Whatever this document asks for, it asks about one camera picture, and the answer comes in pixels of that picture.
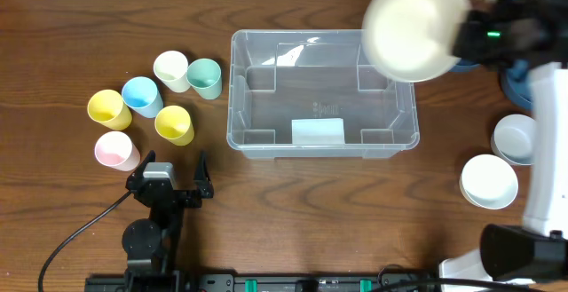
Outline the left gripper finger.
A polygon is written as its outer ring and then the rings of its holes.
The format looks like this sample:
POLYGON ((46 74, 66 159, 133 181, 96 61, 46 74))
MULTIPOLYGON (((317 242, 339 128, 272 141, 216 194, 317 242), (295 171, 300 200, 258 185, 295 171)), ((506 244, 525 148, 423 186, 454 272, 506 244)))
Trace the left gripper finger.
POLYGON ((212 191, 213 185, 209 176, 206 154, 204 151, 200 152, 199 160, 193 175, 193 183, 200 191, 212 191))
POLYGON ((141 161, 141 163, 133 170, 133 172, 128 176, 129 181, 139 180, 143 177, 144 170, 150 162, 155 162, 155 151, 150 150, 147 156, 141 161))

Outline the dark blue bowl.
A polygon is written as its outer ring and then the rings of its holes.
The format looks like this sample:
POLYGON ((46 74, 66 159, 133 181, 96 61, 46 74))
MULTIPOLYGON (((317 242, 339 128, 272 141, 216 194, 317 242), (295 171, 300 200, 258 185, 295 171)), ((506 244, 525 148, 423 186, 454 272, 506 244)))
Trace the dark blue bowl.
POLYGON ((512 67, 500 73, 503 93, 509 101, 525 110, 532 109, 531 92, 529 91, 528 62, 516 60, 512 67))
POLYGON ((453 66, 450 71, 452 73, 464 73, 464 72, 469 72, 473 69, 475 69, 476 67, 478 67, 479 64, 470 60, 466 60, 466 59, 461 59, 455 66, 453 66))

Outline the light grey small bowl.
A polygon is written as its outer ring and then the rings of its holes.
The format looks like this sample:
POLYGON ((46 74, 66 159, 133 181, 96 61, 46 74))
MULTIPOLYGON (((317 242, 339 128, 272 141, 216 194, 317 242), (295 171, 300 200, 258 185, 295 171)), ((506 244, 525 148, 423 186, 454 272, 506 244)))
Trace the light grey small bowl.
POLYGON ((493 153, 510 165, 532 165, 535 131, 536 121, 530 116, 510 114, 501 118, 491 136, 493 153))

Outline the beige large bowl top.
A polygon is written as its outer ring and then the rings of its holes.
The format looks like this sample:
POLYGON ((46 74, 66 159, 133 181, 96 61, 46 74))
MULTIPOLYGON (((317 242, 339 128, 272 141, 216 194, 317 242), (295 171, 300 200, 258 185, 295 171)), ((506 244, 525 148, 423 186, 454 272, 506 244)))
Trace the beige large bowl top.
POLYGON ((470 9, 469 0, 372 0, 362 25, 369 63, 402 83, 447 73, 460 60, 452 49, 470 9))

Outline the white small bowl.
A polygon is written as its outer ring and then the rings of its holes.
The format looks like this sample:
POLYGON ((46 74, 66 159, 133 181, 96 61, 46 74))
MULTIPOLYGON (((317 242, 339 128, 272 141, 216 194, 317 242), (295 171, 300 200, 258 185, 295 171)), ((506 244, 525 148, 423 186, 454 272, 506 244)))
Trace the white small bowl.
POLYGON ((517 197, 516 172, 502 158, 480 154, 462 168, 459 186, 464 198, 483 209, 504 209, 517 197))

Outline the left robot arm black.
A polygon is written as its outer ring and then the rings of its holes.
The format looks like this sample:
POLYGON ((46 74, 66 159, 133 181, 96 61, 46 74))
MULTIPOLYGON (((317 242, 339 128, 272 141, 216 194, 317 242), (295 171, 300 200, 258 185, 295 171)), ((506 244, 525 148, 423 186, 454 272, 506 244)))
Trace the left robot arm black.
POLYGON ((178 188, 173 165, 157 162, 154 151, 131 172, 125 187, 150 209, 149 217, 134 221, 122 235, 125 273, 130 277, 173 273, 185 210, 198 209, 204 199, 214 196, 205 153, 200 153, 190 190, 178 188))

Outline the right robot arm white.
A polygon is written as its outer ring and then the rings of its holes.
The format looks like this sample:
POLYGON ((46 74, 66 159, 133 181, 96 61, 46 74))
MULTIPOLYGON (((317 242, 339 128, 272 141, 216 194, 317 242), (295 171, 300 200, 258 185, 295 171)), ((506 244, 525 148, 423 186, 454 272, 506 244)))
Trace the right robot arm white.
POLYGON ((455 56, 489 68, 528 65, 536 121, 523 223, 488 225, 480 247, 447 259, 437 285, 513 288, 567 278, 567 0, 496 0, 460 25, 455 56))

